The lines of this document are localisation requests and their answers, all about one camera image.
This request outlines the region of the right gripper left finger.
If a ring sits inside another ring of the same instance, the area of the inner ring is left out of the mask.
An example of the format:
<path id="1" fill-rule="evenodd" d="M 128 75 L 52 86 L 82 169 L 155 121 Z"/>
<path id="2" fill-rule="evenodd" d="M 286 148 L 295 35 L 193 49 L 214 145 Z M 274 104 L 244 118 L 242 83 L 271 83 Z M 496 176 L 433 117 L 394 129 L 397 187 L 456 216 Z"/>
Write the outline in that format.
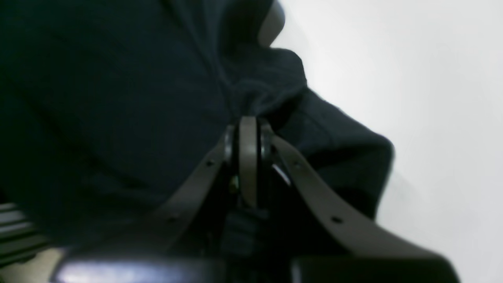
<path id="1" fill-rule="evenodd" d="M 228 214 L 257 206 L 258 119 L 229 125 L 216 146 L 160 207 L 83 254 L 219 254 Z"/>

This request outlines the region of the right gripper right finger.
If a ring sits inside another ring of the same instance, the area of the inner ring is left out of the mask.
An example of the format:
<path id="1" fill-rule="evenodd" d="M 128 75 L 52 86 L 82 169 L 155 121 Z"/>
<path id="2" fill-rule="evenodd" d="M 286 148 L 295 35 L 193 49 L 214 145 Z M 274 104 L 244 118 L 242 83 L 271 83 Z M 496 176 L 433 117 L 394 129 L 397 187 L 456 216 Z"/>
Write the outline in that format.
<path id="1" fill-rule="evenodd" d="M 372 260 L 445 261 L 440 254 L 386 231 L 358 212 L 329 188 L 304 156 L 277 136 L 268 122 L 260 120 L 259 126 L 274 151 L 273 172 L 299 195 L 312 221 L 351 256 Z"/>

